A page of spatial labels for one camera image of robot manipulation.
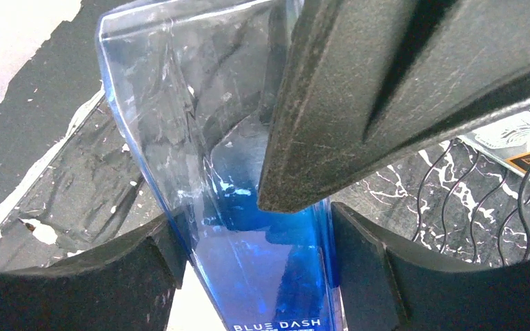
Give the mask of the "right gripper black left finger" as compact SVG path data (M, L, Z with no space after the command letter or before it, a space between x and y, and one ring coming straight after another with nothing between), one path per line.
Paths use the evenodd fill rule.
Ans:
M0 330L164 330L186 261L161 216L49 267L0 272Z

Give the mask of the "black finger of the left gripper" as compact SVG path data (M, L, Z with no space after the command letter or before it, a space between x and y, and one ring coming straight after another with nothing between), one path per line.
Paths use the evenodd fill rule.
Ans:
M530 1L306 1L258 206L296 212L530 107Z

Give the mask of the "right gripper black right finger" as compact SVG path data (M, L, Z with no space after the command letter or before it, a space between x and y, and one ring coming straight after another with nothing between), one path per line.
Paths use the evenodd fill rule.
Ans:
M530 330L530 260L489 268L429 250L332 204L350 330Z

